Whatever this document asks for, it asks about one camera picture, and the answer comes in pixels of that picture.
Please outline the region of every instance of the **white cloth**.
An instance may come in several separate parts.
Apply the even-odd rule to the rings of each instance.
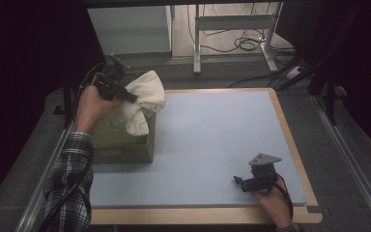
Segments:
[[[135,103],[125,101],[110,114],[114,125],[126,122],[126,131],[132,136],[149,133],[146,116],[159,112],[165,104],[164,88],[154,71],[147,72],[133,80],[126,89],[137,96]]]

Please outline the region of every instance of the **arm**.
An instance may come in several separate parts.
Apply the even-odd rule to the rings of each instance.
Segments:
[[[54,168],[46,182],[44,196],[47,199],[47,215],[57,202],[71,189],[82,175],[86,165],[92,165],[93,147],[91,135],[96,122],[106,117],[122,101],[104,101],[94,86],[88,86],[79,101],[76,121],[71,133],[56,160]],[[49,224],[49,231],[88,231],[91,220],[90,187],[93,172],[89,168],[84,178],[73,191],[71,197],[61,207]]]
[[[285,187],[281,179],[277,183],[281,187]],[[303,232],[303,229],[292,221],[285,198],[278,189],[272,188],[271,192],[267,195],[264,195],[260,191],[253,191],[251,193],[257,198],[260,206],[275,223],[276,232]]]

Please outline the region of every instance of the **table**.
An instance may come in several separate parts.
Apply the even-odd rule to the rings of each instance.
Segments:
[[[300,160],[298,149],[290,133],[283,115],[276,93],[272,89],[205,89],[205,90],[171,90],[173,93],[238,93],[262,91],[267,92],[271,98],[273,108],[278,118],[283,135],[286,139],[294,166],[298,171],[300,183],[305,192],[306,203],[294,207],[294,222],[318,223],[322,214],[318,211],[318,202],[306,176]],[[92,210],[92,224],[261,224],[271,223],[271,220],[259,206],[234,205],[234,206],[198,206],[198,207],[125,207],[113,209],[110,207]]]

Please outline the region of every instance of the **wall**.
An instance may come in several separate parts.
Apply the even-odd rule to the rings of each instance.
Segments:
[[[171,50],[170,7],[88,10],[103,54]]]

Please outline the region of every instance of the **dark sleeve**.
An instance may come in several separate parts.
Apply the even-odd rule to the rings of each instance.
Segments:
[[[304,232],[302,226],[295,224],[293,226],[283,228],[283,229],[277,229],[276,232]]]
[[[59,158],[47,179],[44,196],[47,200],[47,216],[56,203],[82,175],[84,167],[92,165],[90,157],[93,147],[89,134],[74,132],[65,142]],[[90,187],[93,182],[93,171],[90,167],[82,182],[66,201],[58,214],[51,221],[49,231],[88,231],[92,217],[90,205]]]

